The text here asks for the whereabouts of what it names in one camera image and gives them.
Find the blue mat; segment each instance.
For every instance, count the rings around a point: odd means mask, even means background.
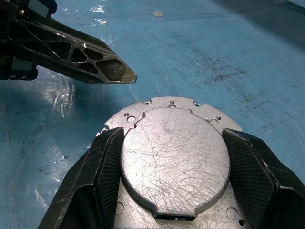
[[[305,182],[305,15],[255,0],[58,0],[54,18],[139,78],[86,85],[39,67],[35,81],[0,82],[0,228],[37,228],[104,122],[157,96],[218,107]]]

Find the screw hole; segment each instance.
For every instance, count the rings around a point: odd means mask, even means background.
[[[129,116],[129,117],[127,118],[127,121],[130,122],[130,123],[132,123],[132,122],[135,121],[135,117],[134,117],[134,116]]]
[[[242,227],[246,226],[246,222],[245,222],[244,219],[240,219],[240,220],[239,220],[239,224],[240,224],[240,226],[242,226]]]

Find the textured black pad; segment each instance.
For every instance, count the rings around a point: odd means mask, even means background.
[[[68,171],[39,229],[112,229],[124,131],[103,131]]]
[[[263,140],[230,129],[223,130],[223,138],[231,184],[251,228],[305,228],[305,186],[298,177]]]

